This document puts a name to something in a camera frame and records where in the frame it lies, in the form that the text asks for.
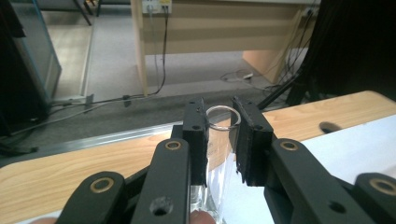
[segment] wooden table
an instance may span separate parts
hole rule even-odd
[[[244,59],[271,82],[283,68],[287,49],[298,46],[310,0],[173,0],[166,53],[244,51]],[[142,1],[131,0],[137,70],[147,95],[146,55],[162,54],[165,18],[142,13]],[[304,33],[312,34],[315,18]]]
[[[329,121],[348,128],[396,114],[396,104],[375,92],[297,105],[264,113],[277,137],[303,141],[322,135]],[[129,176],[146,167],[154,148],[170,133],[10,164],[0,169],[0,223],[61,210],[87,176],[115,171]]]

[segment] glass rim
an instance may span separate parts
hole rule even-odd
[[[209,125],[211,128],[218,130],[218,131],[230,131],[230,130],[236,128],[241,123],[241,116],[238,113],[238,111],[236,111],[234,108],[229,107],[227,105],[214,105],[206,110],[206,115],[209,117],[210,112],[217,111],[217,110],[227,110],[232,113],[235,113],[235,115],[237,117],[237,121],[234,124],[231,124],[230,126],[219,126],[217,124],[211,123],[208,119]]]

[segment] cable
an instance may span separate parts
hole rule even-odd
[[[44,126],[44,125],[56,123],[56,122],[59,122],[59,121],[65,120],[65,119],[70,119],[70,118],[73,118],[73,117],[75,117],[75,116],[77,116],[77,115],[80,115],[80,114],[89,112],[89,111],[91,111],[91,110],[94,110],[94,109],[97,109],[97,108],[99,108],[99,107],[102,107],[102,106],[104,106],[104,105],[109,105],[109,104],[111,104],[111,103],[106,103],[106,104],[98,105],[98,106],[96,106],[96,107],[93,107],[93,108],[89,108],[89,109],[80,111],[80,112],[78,112],[78,113],[76,113],[76,114],[69,115],[69,116],[66,116],[66,117],[61,118],[61,119],[55,119],[55,120],[51,120],[51,121],[48,121],[48,122],[40,123],[40,124],[37,124],[37,125],[35,125],[35,126],[29,127],[29,128],[26,128],[26,129],[22,129],[22,130],[19,130],[19,131],[16,131],[15,133],[12,133],[11,135],[16,135],[16,134],[19,134],[19,133],[24,133],[24,132],[27,132],[27,131],[30,131],[30,130],[33,130],[33,129],[42,127],[42,126]]]
[[[159,85],[159,88],[155,92],[149,93],[148,96],[145,96],[144,94],[137,94],[137,95],[132,95],[132,96],[131,95],[124,95],[123,97],[120,97],[120,98],[114,98],[114,99],[109,99],[109,100],[104,100],[104,101],[92,102],[89,105],[96,105],[96,104],[102,104],[102,103],[111,103],[111,102],[117,102],[117,101],[126,102],[126,101],[133,100],[133,99],[144,99],[144,98],[148,98],[148,97],[151,97],[153,95],[156,95],[162,90],[162,88],[163,88],[163,86],[165,84],[165,80],[166,80],[165,55],[166,55],[167,31],[168,31],[168,20],[169,20],[168,7],[163,7],[163,11],[164,11],[164,15],[165,15],[165,33],[164,33],[164,36],[163,36],[163,81],[162,81],[161,85]],[[152,20],[152,10],[151,10],[151,8],[148,8],[148,12],[150,13],[151,30],[152,30],[152,33],[153,33],[153,40],[154,40],[153,42],[154,42],[154,45],[155,45],[154,48],[156,49],[157,48],[156,47],[157,41],[156,41],[155,30],[154,30],[154,22]],[[155,61],[157,77],[159,77],[159,69],[158,69],[158,64],[157,64],[157,54],[154,54],[154,61]],[[55,107],[55,106],[63,106],[64,107],[62,109],[59,109],[57,111],[52,112],[52,114],[57,113],[58,111],[62,111],[62,110],[68,109],[68,108],[74,108],[76,106],[81,106],[81,105],[87,105],[87,104],[84,104],[84,103],[81,103],[81,104],[65,103],[65,104],[52,105],[51,107]]]

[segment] clear drinking glass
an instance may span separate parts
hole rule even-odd
[[[213,114],[219,112],[221,112],[220,115],[213,116]],[[235,113],[237,117],[237,122],[234,124],[231,124],[230,113]],[[205,186],[191,186],[190,210],[206,211],[216,220],[217,224],[224,224],[222,209],[235,156],[229,134],[230,130],[239,125],[241,119],[236,110],[226,105],[212,106],[207,109],[206,115],[210,123],[206,155],[208,158],[206,167],[207,188]]]

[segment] floor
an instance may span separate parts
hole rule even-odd
[[[85,102],[90,95],[97,102],[142,93],[131,10],[103,6],[99,18],[89,16],[92,26],[76,12],[43,14],[63,67],[54,97],[60,105],[52,108],[39,128],[6,139],[11,146],[50,146],[181,121],[184,104],[196,97],[204,97],[208,105],[230,105],[230,98],[239,95],[257,104],[268,94],[263,89],[271,86],[243,61],[242,52],[166,54],[166,81],[155,96],[129,104],[62,105]],[[163,78],[162,55],[147,56],[147,61],[148,84],[156,91]],[[253,78],[244,80],[247,74]],[[282,100],[275,106],[283,106]]]
[[[77,12],[43,13],[63,67],[56,102],[83,99],[88,95],[93,95],[94,101],[103,101],[142,93],[129,6],[102,6],[100,17],[90,16],[93,26],[88,26]],[[160,97],[248,89],[252,84],[257,88],[270,85],[261,76],[255,76],[250,85],[241,81],[242,75],[255,72],[244,62],[240,51],[167,54],[165,57],[166,80],[158,93]],[[147,56],[150,92],[161,86],[162,59],[162,55]],[[231,81],[221,80],[223,75]]]

